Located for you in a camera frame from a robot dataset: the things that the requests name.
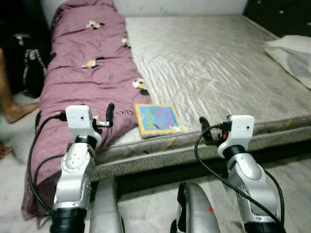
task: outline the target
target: mattress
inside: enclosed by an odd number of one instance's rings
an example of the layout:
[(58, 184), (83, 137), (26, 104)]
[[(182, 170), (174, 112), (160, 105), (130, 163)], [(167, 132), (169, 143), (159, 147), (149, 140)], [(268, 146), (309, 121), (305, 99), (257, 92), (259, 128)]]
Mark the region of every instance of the mattress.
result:
[[(132, 55), (154, 104), (173, 103), (184, 133), (142, 139), (138, 128), (96, 157), (94, 180), (195, 160), (201, 126), (256, 119), (250, 150), (311, 139), (311, 92), (264, 52), (276, 37), (243, 16), (128, 17)], [(213, 146), (202, 157), (217, 157)]]

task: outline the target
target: colorful book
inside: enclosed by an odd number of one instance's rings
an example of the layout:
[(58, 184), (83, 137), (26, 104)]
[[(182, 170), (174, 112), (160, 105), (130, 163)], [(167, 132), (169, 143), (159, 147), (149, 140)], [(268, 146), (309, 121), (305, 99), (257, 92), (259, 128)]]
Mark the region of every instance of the colorful book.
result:
[(142, 137), (183, 131), (172, 104), (136, 104), (135, 111)]

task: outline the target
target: floor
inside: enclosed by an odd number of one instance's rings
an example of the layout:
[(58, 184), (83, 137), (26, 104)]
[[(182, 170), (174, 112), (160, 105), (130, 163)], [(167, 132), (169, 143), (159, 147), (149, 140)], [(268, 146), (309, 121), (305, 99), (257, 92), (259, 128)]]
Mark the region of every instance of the floor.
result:
[[(279, 181), (285, 198), (288, 233), (311, 229), (311, 154), (264, 165)], [(12, 155), (0, 161), (0, 233), (48, 232), (49, 224), (37, 230), (36, 221), (24, 221), (20, 213), (26, 166)], [(207, 194), (221, 232), (243, 232), (236, 205), (220, 181), (211, 176), (191, 180)], [(126, 233), (169, 233), (177, 212), (179, 183), (124, 195), (120, 213)]]

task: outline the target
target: wall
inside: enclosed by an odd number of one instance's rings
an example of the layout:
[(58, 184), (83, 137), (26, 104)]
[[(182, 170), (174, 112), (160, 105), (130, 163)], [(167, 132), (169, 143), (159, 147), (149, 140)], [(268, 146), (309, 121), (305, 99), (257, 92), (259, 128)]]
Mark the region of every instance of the wall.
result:
[[(53, 14), (66, 0), (41, 0), (46, 19), (51, 25)], [(242, 14), (247, 0), (114, 0), (118, 12), (137, 16), (205, 16)]]

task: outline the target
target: black wire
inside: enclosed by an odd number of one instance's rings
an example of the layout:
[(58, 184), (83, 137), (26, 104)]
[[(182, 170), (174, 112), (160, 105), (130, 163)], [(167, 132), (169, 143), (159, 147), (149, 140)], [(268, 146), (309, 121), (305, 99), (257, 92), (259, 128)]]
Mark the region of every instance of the black wire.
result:
[(51, 120), (51, 119), (58, 119), (58, 115), (55, 115), (55, 116), (50, 116), (48, 118), (46, 118), (42, 124), (40, 125), (38, 131), (36, 132), (35, 134), (35, 138), (33, 140), (33, 143), (30, 147), (30, 151), (29, 151), (29, 155), (28, 155), (28, 162), (27, 162), (27, 174), (28, 174), (28, 185), (33, 193), (33, 195), (35, 196), (36, 198), (36, 201), (39, 203), (41, 209), (46, 213), (46, 214), (49, 214), (49, 215), (53, 215), (53, 210), (45, 203), (45, 201), (42, 199), (42, 197), (40, 196), (40, 194), (38, 193), (35, 185), (34, 185), (34, 182), (32, 180), (32, 176), (31, 176), (31, 158), (32, 158), (32, 155), (33, 155), (33, 150), (34, 150), (34, 147), (35, 147), (35, 143), (37, 142), (37, 139), (43, 129), (43, 127), (45, 126), (45, 124)]
[(35, 174), (34, 174), (34, 185), (35, 188), (37, 187), (37, 176), (38, 176), (38, 172), (40, 170), (40, 168), (42, 167), (42, 165), (44, 165), (47, 161), (51, 160), (51, 159), (56, 159), (56, 158), (60, 158), (63, 157), (64, 155), (56, 155), (56, 156), (52, 156), (50, 158), (47, 158), (45, 160), (43, 160), (39, 166), (37, 166), (36, 170), (35, 170)]
[(271, 178), (271, 180), (274, 182), (274, 184), (276, 185), (277, 191), (278, 191), (278, 195), (280, 197), (280, 203), (281, 203), (281, 223), (284, 226), (284, 221), (285, 221), (285, 208), (284, 208), (284, 197), (283, 197), (283, 192), (282, 189), (280, 187), (280, 185), (278, 184), (278, 182), (276, 181), (276, 179), (273, 177), (273, 175), (271, 175), (267, 170), (265, 170), (263, 168), (264, 172)]
[(207, 129), (205, 129), (198, 137), (198, 139), (195, 142), (195, 146), (194, 146), (194, 154), (196, 159), (213, 175), (215, 176), (218, 180), (220, 180), (222, 183), (224, 183), (225, 185), (227, 185), (228, 187), (230, 187), (231, 189), (233, 189), (235, 192), (239, 193), (241, 196), (245, 197), (246, 199), (248, 199), (250, 202), (252, 202), (253, 204), (255, 204), (257, 207), (259, 207), (260, 209), (262, 209), (268, 216), (270, 216), (277, 225), (279, 225), (279, 227), (283, 230), (283, 232), (286, 232), (282, 223), (280, 222), (280, 220), (271, 213), (271, 211), (269, 211), (266, 207), (264, 207), (263, 205), (261, 205), (259, 202), (257, 202), (256, 200), (254, 200), (253, 198), (251, 198), (249, 195), (245, 194), (244, 192), (240, 191), (239, 189), (237, 189), (234, 185), (232, 185), (231, 183), (229, 183), (228, 181), (224, 180), (223, 178), (221, 178), (217, 173), (215, 173), (212, 169), (210, 169), (200, 158), (199, 154), (198, 154), (198, 145), (203, 137), (203, 135), (205, 133), (207, 133), (208, 131), (210, 131), (211, 129), (215, 129), (215, 128), (219, 128), (221, 125), (214, 125), (211, 126)]

